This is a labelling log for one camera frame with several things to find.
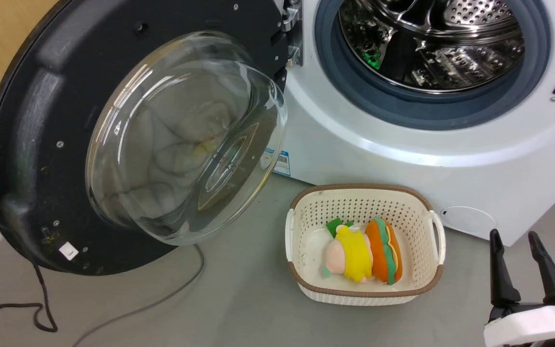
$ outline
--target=white sticker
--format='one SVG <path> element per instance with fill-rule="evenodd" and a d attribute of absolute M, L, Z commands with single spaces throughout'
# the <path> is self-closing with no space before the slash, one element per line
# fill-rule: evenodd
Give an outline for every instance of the white sticker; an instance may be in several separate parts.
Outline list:
<path fill-rule="evenodd" d="M 291 176 L 291 158 L 288 156 L 288 152 L 282 151 L 277 159 L 277 164 L 273 168 L 273 172 L 277 172 L 280 175 Z"/>
<path fill-rule="evenodd" d="M 61 246 L 59 248 L 59 251 L 68 260 L 74 259 L 74 257 L 77 256 L 77 254 L 79 254 L 79 251 L 76 248 L 74 248 L 74 246 L 72 246 L 71 243 L 69 242 L 66 242 L 63 246 Z"/>

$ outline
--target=washing machine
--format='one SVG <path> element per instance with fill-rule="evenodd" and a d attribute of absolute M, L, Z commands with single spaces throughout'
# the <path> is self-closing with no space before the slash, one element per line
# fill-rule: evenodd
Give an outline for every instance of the washing machine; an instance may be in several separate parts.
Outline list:
<path fill-rule="evenodd" d="M 61 0 L 0 84 L 0 230 L 46 268 L 202 241 L 273 171 L 512 244 L 555 202 L 555 1 Z"/>
<path fill-rule="evenodd" d="M 555 0 L 304 0 L 277 171 L 513 244 L 555 203 Z"/>

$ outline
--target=stainless steel drum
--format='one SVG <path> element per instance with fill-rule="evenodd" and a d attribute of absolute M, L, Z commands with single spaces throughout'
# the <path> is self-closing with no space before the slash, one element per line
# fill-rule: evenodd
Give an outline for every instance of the stainless steel drum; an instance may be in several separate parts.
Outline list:
<path fill-rule="evenodd" d="M 522 31 L 500 0 L 345 0 L 339 20 L 365 66 L 417 92 L 471 90 L 524 55 Z"/>

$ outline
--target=white plastic basket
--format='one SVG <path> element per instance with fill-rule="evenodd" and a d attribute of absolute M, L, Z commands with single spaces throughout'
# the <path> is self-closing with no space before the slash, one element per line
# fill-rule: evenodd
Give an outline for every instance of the white plastic basket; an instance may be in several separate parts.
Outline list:
<path fill-rule="evenodd" d="M 335 218 L 354 220 L 364 230 L 381 215 L 394 227 L 404 266 L 394 285 L 373 280 L 354 283 L 343 276 L 325 278 L 324 251 L 331 241 L 325 224 Z M 438 246 L 434 235 L 438 235 Z M 309 298 L 338 305 L 403 304 L 431 290 L 442 275 L 445 229 L 419 193 L 387 185 L 326 185 L 302 191 L 286 217 L 286 259 L 301 290 Z"/>

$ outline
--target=plush toy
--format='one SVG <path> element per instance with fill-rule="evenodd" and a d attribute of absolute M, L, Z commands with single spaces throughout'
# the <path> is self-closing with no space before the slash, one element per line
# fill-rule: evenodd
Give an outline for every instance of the plush toy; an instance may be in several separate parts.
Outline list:
<path fill-rule="evenodd" d="M 375 217 L 365 233 L 340 225 L 326 250 L 325 277 L 343 274 L 357 283 L 376 277 L 392 285 L 401 279 L 401 253 L 391 224 Z"/>

